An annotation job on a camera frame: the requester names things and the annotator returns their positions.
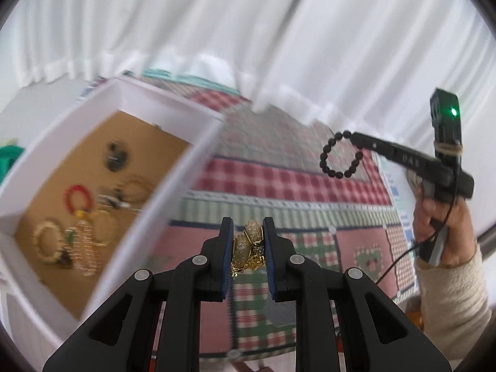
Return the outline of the person's right hand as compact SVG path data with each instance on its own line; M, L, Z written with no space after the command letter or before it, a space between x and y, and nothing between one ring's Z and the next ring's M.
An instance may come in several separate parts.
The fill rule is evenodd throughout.
M420 178L412 170L407 171L407 180L414 190L416 199L413 220L414 238L416 244L421 244L436 231L430 221L435 219L442 222L451 209L451 205L432 198L425 198ZM469 262L477 251L472 217L463 197L457 198L445 222L445 227L448 230L448 239L438 266L447 269L457 268Z

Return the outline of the beige right sleeve forearm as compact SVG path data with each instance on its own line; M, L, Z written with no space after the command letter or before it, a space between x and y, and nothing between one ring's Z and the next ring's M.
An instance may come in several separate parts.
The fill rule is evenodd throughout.
M418 259L415 269L425 335L456 367L492 318L480 248L466 264L454 268L432 267Z

